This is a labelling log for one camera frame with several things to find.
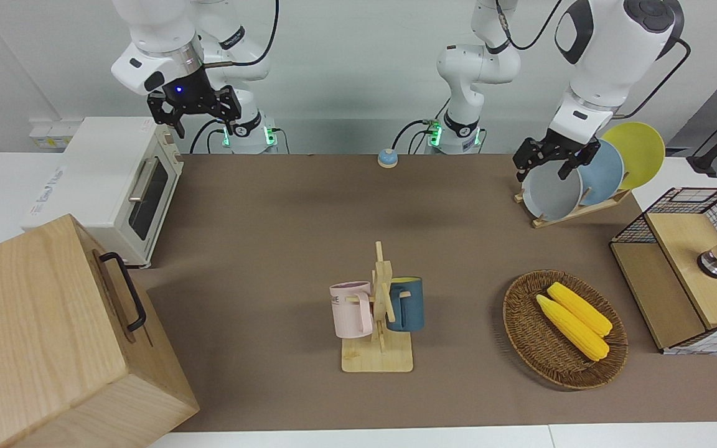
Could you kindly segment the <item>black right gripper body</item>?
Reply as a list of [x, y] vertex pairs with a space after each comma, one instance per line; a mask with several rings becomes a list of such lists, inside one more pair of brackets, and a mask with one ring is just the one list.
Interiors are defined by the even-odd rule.
[[172, 118], [182, 118], [185, 114], [209, 114], [225, 122], [225, 110], [242, 111], [233, 86], [214, 89], [205, 65], [187, 76], [171, 80], [161, 91], [151, 91], [147, 105], [154, 121], [169, 127]]

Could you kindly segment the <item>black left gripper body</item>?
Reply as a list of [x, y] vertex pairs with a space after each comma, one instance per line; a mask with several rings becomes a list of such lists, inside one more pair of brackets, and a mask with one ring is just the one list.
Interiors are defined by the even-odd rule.
[[601, 147], [598, 138], [581, 144], [557, 131], [549, 131], [541, 140], [527, 137], [514, 153], [514, 165], [518, 169], [533, 169], [547, 161], [563, 161], [571, 168], [589, 165]]

